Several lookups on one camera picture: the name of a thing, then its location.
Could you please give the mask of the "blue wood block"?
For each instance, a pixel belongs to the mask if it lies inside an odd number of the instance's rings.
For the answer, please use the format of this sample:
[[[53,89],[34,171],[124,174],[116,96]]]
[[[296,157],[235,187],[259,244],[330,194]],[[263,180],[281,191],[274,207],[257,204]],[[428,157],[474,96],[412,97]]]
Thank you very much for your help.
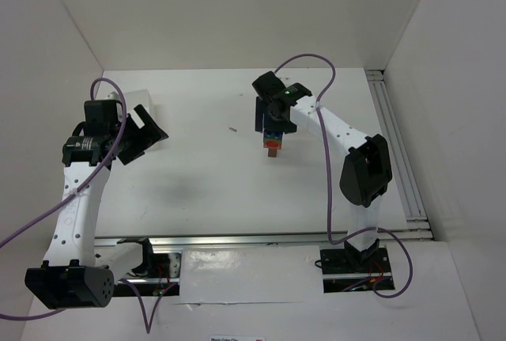
[[[283,137],[283,132],[282,131],[268,131],[268,130],[264,130],[263,137],[267,138],[267,139],[274,139],[274,140],[277,140],[277,141],[280,142],[282,140],[282,137]]]

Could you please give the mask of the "red wood block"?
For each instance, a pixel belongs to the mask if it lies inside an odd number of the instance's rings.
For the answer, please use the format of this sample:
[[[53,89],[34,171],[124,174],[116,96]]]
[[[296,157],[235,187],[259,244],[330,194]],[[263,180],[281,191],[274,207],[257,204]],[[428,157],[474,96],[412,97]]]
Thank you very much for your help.
[[[265,139],[263,147],[271,150],[280,150],[282,147],[282,141],[279,139]]]

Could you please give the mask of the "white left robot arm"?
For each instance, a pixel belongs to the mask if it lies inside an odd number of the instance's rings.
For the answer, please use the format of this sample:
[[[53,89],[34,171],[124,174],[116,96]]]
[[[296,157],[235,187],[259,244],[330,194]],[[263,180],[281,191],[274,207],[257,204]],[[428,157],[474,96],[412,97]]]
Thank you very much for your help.
[[[124,275],[147,276],[155,270],[153,247],[146,238],[119,241],[108,254],[98,255],[94,249],[100,202],[111,171],[105,158],[113,144],[119,145],[113,156],[127,165],[168,137],[140,104],[134,112],[143,125],[131,116],[122,123],[118,104],[86,101],[85,120],[63,145],[63,196],[70,202],[59,212],[41,266],[25,274],[25,285],[48,309],[103,308]]]

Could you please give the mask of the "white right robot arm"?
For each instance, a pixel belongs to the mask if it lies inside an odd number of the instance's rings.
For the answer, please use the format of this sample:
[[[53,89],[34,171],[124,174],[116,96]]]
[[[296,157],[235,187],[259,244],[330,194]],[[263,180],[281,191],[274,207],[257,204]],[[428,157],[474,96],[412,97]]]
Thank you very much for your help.
[[[349,228],[342,242],[348,264],[359,267],[379,247],[380,204],[392,180],[387,140],[351,127],[325,108],[312,92],[294,83],[285,85],[269,71],[252,83],[257,94],[255,129],[279,143],[284,134],[304,128],[323,141],[325,158],[341,162],[339,189],[350,204]]]

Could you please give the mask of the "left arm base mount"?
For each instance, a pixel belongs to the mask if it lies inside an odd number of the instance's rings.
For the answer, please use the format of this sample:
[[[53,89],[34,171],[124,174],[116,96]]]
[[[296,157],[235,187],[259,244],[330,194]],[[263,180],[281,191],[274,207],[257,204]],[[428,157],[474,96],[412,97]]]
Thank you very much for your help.
[[[181,250],[154,252],[152,249],[142,252],[142,262],[133,267],[120,279],[114,291],[114,297],[133,297],[134,291],[127,285],[133,285],[142,297],[179,296],[179,279],[182,268]]]

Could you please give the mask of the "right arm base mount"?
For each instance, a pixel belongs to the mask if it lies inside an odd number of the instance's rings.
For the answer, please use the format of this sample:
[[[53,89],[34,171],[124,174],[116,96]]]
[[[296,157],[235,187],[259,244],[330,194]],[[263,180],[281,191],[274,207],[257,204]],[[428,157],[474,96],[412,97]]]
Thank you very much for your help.
[[[370,291],[375,283],[378,291],[395,289],[386,248],[379,248],[369,261],[358,267],[347,261],[343,248],[321,249],[319,254],[315,266],[322,272],[325,294]]]

